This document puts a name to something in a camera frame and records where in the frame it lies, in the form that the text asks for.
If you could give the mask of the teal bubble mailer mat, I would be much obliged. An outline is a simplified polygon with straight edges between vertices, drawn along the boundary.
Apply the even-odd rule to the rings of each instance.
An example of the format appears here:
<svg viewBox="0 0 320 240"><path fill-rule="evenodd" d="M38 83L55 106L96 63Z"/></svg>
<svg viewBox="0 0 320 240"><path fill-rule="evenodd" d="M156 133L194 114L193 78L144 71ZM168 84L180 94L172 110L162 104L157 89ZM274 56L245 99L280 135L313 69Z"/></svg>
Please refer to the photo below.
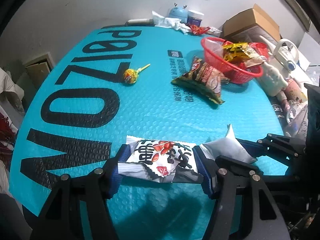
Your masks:
<svg viewBox="0 0 320 240"><path fill-rule="evenodd" d="M255 142L283 130L256 81L222 85L217 105L171 81L203 57L201 38L159 27L96 30L37 91L18 131L10 192L36 216L31 239L201 239L215 201L201 184L123 176L106 198L104 165L128 135L195 146ZM138 69L137 82L123 81Z"/></svg>

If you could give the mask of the yellow snack packet in basket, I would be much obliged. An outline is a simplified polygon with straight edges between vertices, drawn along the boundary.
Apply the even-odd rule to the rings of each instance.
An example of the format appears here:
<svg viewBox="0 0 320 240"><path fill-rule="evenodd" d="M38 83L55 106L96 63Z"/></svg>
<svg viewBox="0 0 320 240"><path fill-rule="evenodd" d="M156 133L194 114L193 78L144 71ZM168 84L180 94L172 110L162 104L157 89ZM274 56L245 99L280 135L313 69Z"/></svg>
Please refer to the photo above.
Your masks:
<svg viewBox="0 0 320 240"><path fill-rule="evenodd" d="M239 59L240 61L250 59L250 55L247 52L247 49L250 49L250 46L247 42L225 44L223 48L223 59L225 61L231 62L234 59Z"/></svg>

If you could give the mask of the yellow lollipop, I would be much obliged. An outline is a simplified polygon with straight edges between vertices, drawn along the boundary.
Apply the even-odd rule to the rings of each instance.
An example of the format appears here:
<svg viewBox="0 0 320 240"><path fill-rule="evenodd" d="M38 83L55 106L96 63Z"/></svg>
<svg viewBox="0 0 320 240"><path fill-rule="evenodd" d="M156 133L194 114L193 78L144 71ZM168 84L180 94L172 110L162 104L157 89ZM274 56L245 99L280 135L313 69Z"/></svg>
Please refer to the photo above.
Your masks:
<svg viewBox="0 0 320 240"><path fill-rule="evenodd" d="M125 72L123 74L123 81L129 85L136 83L140 72L142 72L143 70L145 70L149 66L150 66L150 64L147 64L147 65L140 67L138 69L129 68L129 69L125 70Z"/></svg>

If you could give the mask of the white peanut snack packet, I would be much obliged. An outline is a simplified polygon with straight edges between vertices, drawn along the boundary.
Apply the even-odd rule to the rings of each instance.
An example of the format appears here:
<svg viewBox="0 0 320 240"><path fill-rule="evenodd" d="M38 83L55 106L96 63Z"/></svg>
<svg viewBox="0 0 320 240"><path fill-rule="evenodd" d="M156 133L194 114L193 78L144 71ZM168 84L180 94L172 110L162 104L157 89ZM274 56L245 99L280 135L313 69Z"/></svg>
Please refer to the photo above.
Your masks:
<svg viewBox="0 0 320 240"><path fill-rule="evenodd" d="M118 161L118 173L157 183L203 182L193 152L195 144L128 135L129 152Z"/></svg>

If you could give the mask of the blue deer humidifier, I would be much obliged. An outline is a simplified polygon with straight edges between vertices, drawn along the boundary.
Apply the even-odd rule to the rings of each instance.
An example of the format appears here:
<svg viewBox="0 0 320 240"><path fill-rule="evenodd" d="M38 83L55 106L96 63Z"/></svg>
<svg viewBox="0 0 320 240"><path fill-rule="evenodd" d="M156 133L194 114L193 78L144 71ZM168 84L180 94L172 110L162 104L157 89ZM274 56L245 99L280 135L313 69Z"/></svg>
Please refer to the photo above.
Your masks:
<svg viewBox="0 0 320 240"><path fill-rule="evenodd" d="M179 7L178 4L175 2L174 7L169 11L168 17L178 18L180 19L181 23L186 23L188 18L187 5Z"/></svg>

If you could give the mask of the clear plastic bag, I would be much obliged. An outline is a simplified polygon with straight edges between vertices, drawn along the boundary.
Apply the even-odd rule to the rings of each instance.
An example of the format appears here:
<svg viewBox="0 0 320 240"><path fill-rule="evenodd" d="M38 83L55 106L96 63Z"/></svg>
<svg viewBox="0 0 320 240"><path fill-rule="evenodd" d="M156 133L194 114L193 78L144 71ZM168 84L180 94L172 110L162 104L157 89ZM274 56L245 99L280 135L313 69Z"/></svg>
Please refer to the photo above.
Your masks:
<svg viewBox="0 0 320 240"><path fill-rule="evenodd" d="M286 116L284 135L306 141L308 130L308 103L293 103Z"/></svg>

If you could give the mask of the red plastic basket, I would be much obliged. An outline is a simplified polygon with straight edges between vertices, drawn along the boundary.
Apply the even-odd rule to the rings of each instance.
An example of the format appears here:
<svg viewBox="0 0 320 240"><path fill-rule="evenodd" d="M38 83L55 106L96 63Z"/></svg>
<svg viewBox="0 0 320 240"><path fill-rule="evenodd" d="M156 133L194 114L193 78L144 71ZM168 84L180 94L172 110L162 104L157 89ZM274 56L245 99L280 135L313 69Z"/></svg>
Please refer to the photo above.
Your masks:
<svg viewBox="0 0 320 240"><path fill-rule="evenodd" d="M263 74L262 66L256 65L245 68L240 64L232 64L223 59L224 45L232 44L232 42L219 37L204 37L201 39L201 46L204 49L204 60L222 72L231 83L244 84L253 78L261 77Z"/></svg>

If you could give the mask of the dark cereal snack bag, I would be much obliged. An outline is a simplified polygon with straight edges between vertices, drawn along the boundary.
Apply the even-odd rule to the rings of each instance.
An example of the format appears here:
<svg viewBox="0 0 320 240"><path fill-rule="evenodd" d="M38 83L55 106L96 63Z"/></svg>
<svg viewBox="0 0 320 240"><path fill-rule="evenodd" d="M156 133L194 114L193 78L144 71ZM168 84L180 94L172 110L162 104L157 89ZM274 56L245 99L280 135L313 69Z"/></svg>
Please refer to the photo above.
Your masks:
<svg viewBox="0 0 320 240"><path fill-rule="evenodd" d="M223 83L229 83L221 71L208 64L200 57L194 56L190 70L183 75L173 79L171 83L183 88L194 90L217 105L224 101L221 98L221 87Z"/></svg>

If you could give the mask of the cardboard box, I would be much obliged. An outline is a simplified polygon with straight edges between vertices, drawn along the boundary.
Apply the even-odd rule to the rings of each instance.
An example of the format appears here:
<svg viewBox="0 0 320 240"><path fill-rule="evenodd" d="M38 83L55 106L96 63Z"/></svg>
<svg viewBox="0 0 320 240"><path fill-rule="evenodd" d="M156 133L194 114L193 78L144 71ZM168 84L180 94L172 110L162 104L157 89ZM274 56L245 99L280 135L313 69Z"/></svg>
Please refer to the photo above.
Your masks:
<svg viewBox="0 0 320 240"><path fill-rule="evenodd" d="M272 43L280 40L279 25L257 4L228 19L222 30L230 41L258 41L259 36Z"/></svg>

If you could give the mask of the white water jug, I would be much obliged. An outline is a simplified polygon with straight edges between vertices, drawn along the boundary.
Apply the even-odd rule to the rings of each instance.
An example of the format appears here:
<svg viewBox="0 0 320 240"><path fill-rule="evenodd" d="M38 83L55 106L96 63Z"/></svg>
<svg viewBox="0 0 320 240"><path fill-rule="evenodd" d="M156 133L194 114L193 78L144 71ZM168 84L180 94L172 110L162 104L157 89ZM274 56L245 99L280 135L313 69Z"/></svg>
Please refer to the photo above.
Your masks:
<svg viewBox="0 0 320 240"><path fill-rule="evenodd" d="M296 45L282 38L276 45L262 35L260 41L267 45L269 58L261 65L263 75L258 81L268 96L276 96L289 85L291 73L296 69L299 53Z"/></svg>

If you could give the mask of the beige snack packet in basket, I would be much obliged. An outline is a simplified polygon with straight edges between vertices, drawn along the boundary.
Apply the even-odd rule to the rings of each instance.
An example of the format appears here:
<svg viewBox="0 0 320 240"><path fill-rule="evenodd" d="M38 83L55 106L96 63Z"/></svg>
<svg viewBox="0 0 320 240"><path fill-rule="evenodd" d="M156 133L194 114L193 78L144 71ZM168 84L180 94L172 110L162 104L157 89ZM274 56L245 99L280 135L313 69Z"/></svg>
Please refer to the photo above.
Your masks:
<svg viewBox="0 0 320 240"><path fill-rule="evenodd" d="M246 68L263 64L267 58L264 55L254 54L254 56L244 62Z"/></svg>

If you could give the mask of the red snack wrapper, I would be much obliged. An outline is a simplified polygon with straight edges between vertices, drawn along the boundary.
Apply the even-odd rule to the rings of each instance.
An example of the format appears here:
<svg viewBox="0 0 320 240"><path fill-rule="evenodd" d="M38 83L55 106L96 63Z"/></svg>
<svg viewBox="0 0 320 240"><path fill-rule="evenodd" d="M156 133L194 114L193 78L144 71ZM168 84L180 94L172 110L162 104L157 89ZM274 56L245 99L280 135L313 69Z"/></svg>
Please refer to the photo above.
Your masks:
<svg viewBox="0 0 320 240"><path fill-rule="evenodd" d="M196 36L206 34L210 30L210 27L198 27L194 24L189 25L189 28L191 29L190 32Z"/></svg>

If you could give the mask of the framed wall picture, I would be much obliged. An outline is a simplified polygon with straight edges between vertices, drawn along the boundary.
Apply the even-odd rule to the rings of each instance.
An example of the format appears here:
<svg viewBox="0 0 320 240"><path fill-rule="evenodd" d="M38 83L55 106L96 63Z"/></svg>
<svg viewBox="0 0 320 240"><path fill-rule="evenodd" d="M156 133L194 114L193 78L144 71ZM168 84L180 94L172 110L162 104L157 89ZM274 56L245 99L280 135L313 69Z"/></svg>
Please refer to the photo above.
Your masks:
<svg viewBox="0 0 320 240"><path fill-rule="evenodd" d="M294 13L299 18L300 22L303 24L306 31L310 31L310 27L312 24L312 21L310 17L306 14L306 12L303 10L303 8L298 4L296 0L284 0L290 8L294 11Z"/></svg>

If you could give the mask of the white lidded jar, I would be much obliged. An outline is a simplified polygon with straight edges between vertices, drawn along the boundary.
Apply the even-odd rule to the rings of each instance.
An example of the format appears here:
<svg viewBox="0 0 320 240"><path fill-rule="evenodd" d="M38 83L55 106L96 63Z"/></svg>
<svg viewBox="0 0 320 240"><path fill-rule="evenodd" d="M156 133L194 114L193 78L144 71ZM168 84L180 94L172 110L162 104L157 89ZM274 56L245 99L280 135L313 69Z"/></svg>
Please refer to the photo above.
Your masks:
<svg viewBox="0 0 320 240"><path fill-rule="evenodd" d="M204 13L196 10L188 10L187 23L199 27L204 18Z"/></svg>

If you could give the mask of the crumpled white tissue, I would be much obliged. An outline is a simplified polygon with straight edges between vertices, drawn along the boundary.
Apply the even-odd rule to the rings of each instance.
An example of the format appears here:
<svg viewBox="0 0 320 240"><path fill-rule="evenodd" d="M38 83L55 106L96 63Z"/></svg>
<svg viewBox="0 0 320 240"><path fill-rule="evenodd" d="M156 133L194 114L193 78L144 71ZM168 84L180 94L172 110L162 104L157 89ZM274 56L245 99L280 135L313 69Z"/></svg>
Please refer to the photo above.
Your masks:
<svg viewBox="0 0 320 240"><path fill-rule="evenodd" d="M184 34L190 33L191 28L182 23L179 18L164 17L155 11L152 11L153 23L156 27L174 29Z"/></svg>

